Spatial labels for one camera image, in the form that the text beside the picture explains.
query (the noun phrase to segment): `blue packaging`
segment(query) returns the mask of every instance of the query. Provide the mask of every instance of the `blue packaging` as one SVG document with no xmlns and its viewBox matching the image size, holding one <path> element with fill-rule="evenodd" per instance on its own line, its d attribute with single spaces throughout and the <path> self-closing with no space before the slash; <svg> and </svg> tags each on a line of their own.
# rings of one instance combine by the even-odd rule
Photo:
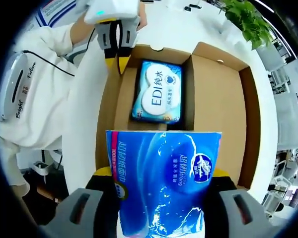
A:
<svg viewBox="0 0 298 238">
<path fill-rule="evenodd" d="M 178 122 L 181 113 L 181 80 L 180 66 L 145 60 L 132 117 L 167 124 Z"/>
<path fill-rule="evenodd" d="M 126 237 L 182 237 L 202 231 L 201 201 L 221 133 L 107 131 L 107 149 Z"/>
</svg>

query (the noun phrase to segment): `desk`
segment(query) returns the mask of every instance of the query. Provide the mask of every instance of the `desk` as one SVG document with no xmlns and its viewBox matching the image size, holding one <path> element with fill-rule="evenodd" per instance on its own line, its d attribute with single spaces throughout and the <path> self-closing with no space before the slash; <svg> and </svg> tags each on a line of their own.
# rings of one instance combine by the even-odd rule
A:
<svg viewBox="0 0 298 238">
<path fill-rule="evenodd" d="M 273 174 L 277 151 L 277 114 L 274 95 L 266 70 L 256 51 L 242 39 L 238 49 L 221 39 L 216 29 L 225 20 L 219 9 L 201 1 L 202 9 L 184 12 L 188 1 L 178 8 L 165 7 L 163 2 L 147 4 L 148 26 L 138 35 L 138 44 L 154 49 L 173 48 L 192 53 L 198 42 L 214 45 L 246 62 L 252 69 L 261 113 L 261 142 L 255 176 L 249 193 L 262 202 Z M 95 171 L 97 120 L 107 71 L 104 53 L 97 41 L 90 46 L 76 73 L 69 95 L 66 130 L 63 134 L 63 157 L 69 193 L 85 187 Z"/>
</svg>

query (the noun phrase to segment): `human hand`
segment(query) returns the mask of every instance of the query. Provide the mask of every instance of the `human hand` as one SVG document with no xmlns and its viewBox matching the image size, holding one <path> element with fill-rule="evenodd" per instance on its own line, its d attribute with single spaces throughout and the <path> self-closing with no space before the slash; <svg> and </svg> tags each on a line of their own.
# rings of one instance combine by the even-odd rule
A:
<svg viewBox="0 0 298 238">
<path fill-rule="evenodd" d="M 146 15 L 146 7 L 143 2 L 140 2 L 138 15 L 140 17 L 140 23 L 139 23 L 139 26 L 137 27 L 137 31 L 144 28 L 148 24 L 147 23 L 147 15 Z"/>
</svg>

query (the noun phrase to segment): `green leaves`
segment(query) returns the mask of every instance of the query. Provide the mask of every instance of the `green leaves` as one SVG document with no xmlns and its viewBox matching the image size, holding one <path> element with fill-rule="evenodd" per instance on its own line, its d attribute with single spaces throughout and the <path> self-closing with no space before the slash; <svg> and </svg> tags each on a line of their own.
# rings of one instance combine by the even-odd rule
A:
<svg viewBox="0 0 298 238">
<path fill-rule="evenodd" d="M 263 43 L 272 41 L 270 26 L 263 19 L 255 6 L 247 0 L 223 0 L 225 16 L 242 32 L 246 41 L 252 42 L 255 49 Z"/>
</svg>

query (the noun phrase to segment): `cardboard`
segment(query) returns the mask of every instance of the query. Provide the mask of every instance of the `cardboard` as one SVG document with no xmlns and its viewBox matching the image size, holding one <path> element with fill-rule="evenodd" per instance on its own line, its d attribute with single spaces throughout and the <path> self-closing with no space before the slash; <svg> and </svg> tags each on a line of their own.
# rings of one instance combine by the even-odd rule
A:
<svg viewBox="0 0 298 238">
<path fill-rule="evenodd" d="M 143 59 L 183 67 L 182 115 L 165 125 L 131 119 Z M 247 64 L 218 48 L 199 43 L 192 54 L 136 45 L 123 75 L 114 63 L 102 97 L 96 139 L 96 168 L 109 165 L 105 131 L 194 130 L 223 133 L 216 167 L 235 184 L 250 188 L 257 165 L 260 114 L 255 82 Z"/>
</svg>

